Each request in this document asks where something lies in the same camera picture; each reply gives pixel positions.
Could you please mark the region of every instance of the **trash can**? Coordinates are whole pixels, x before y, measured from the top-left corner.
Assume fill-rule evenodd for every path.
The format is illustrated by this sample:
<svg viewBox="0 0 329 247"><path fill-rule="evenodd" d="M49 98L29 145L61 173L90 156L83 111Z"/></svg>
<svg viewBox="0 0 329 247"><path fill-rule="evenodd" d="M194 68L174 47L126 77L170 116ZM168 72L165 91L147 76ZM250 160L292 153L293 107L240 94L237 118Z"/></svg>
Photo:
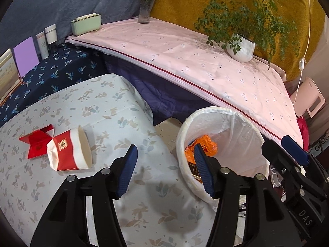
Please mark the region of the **trash can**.
<svg viewBox="0 0 329 247"><path fill-rule="evenodd" d="M191 173L184 150L195 139L210 136L217 144L218 152L214 157L241 176L254 177L262 173L269 175L269 162L262 155L264 139L246 117L237 111L221 107L208 107L197 110L181 126L176 140L176 152L180 170L188 187L203 201L213 207L218 206L218 199L212 199L206 193L203 184Z"/></svg>

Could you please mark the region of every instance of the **white flower pot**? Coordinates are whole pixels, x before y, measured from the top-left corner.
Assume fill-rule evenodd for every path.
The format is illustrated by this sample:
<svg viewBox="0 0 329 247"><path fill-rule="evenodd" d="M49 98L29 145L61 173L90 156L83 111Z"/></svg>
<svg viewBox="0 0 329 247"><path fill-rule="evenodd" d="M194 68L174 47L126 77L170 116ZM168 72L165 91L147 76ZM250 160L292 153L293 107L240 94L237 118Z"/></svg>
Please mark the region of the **white flower pot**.
<svg viewBox="0 0 329 247"><path fill-rule="evenodd" d="M254 56L254 50L255 50L256 44L239 36L239 35L236 35L236 37L240 38L242 41L242 42L240 42L240 41L237 42L237 44L239 44L241 50L237 51L237 53L234 54L232 48L230 48L230 46L228 45L226 48L228 54L232 58L234 58L235 60L237 60L241 63L250 61Z"/></svg>

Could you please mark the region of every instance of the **red and white paper cup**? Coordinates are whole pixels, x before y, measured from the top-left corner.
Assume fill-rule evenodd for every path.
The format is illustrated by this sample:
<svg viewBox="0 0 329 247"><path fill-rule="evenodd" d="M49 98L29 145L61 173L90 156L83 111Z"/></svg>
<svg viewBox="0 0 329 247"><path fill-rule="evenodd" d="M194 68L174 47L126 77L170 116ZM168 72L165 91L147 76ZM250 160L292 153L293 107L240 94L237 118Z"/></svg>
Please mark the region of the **red and white paper cup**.
<svg viewBox="0 0 329 247"><path fill-rule="evenodd" d="M93 163L87 136L80 125L55 136L47 144L47 154L55 171L89 169Z"/></svg>

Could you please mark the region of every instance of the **crumpled orange plastic bag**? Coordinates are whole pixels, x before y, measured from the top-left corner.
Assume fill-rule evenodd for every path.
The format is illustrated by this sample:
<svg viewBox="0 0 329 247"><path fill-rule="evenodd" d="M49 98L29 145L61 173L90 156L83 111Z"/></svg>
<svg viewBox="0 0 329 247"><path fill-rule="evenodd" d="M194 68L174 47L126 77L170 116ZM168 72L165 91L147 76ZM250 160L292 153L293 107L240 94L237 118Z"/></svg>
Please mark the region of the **crumpled orange plastic bag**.
<svg viewBox="0 0 329 247"><path fill-rule="evenodd" d="M188 162L194 163L194 146L196 144L200 144L202 146L203 151L207 156L214 156L217 154L217 144L211 140L208 135L203 135L202 137L197 138L192 142L192 144L188 145L185 149L185 156Z"/></svg>

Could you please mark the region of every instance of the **purple card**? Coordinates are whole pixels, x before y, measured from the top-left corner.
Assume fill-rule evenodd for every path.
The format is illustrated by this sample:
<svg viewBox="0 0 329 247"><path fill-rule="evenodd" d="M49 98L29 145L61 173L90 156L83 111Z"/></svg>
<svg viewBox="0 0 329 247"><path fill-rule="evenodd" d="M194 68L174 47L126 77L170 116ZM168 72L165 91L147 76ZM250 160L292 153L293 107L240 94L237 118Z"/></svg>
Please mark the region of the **purple card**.
<svg viewBox="0 0 329 247"><path fill-rule="evenodd" d="M32 37L27 38L25 41L14 47L14 54L21 77L39 64Z"/></svg>

